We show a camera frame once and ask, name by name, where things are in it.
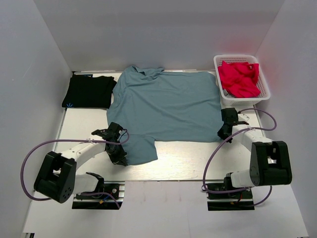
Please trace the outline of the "teal blue t-shirt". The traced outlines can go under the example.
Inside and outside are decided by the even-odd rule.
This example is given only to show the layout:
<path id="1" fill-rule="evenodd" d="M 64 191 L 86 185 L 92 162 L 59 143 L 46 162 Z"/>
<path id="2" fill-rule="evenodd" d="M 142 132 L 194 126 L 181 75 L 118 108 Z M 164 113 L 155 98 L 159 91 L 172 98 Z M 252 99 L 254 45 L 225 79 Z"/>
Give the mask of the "teal blue t-shirt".
<path id="1" fill-rule="evenodd" d="M 157 141 L 219 141 L 220 94 L 215 76 L 208 72 L 130 66 L 113 96 L 107 120 L 127 129 L 122 142 L 130 166 L 156 160 Z"/>

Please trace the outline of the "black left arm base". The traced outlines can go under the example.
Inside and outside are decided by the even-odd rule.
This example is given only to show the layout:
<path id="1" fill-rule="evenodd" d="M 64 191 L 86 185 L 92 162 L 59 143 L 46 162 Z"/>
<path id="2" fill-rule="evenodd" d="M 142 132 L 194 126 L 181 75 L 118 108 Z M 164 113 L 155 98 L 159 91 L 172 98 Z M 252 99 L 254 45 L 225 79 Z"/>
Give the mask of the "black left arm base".
<path id="1" fill-rule="evenodd" d="M 125 182 L 104 182 L 97 195 L 83 196 L 77 194 L 73 198 L 73 210 L 119 210 L 123 203 Z"/>

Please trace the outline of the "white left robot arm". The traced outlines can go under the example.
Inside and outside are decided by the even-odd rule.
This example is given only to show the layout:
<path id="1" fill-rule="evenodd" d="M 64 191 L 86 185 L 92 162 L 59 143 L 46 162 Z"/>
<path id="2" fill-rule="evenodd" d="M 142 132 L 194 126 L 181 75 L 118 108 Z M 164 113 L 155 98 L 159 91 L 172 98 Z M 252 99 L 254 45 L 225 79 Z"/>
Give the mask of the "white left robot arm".
<path id="1" fill-rule="evenodd" d="M 111 193 L 106 192 L 102 176 L 92 172 L 78 175 L 76 172 L 102 152 L 107 153 L 112 164 L 127 166 L 127 153 L 121 141 L 123 136 L 129 139 L 128 131 L 111 122 L 108 128 L 93 131 L 90 138 L 78 140 L 78 144 L 68 151 L 49 152 L 34 182 L 34 190 L 58 203 L 66 202 L 73 194 L 113 198 Z"/>

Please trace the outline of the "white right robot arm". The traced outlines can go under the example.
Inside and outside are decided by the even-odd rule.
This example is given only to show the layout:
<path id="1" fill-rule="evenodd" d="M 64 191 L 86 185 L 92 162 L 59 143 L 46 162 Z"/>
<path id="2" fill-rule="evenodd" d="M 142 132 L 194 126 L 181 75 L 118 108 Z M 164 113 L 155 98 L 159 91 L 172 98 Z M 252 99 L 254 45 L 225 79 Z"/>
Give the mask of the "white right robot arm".
<path id="1" fill-rule="evenodd" d="M 259 135 L 235 108 L 222 109 L 221 118 L 223 125 L 217 135 L 226 143 L 235 139 L 251 153 L 248 169 L 225 176 L 223 190 L 228 197 L 236 197 L 242 188 L 292 182 L 289 151 L 284 141 Z"/>

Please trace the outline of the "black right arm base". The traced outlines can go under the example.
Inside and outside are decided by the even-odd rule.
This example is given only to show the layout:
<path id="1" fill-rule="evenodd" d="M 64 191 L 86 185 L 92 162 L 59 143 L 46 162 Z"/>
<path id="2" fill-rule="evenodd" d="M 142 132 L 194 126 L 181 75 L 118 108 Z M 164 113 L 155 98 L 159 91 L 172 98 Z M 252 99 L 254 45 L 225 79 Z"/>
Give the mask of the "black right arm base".
<path id="1" fill-rule="evenodd" d="M 208 211 L 248 211 L 254 210 L 253 194 L 251 190 L 235 193 L 210 193 L 202 185 L 202 192 L 207 194 Z"/>

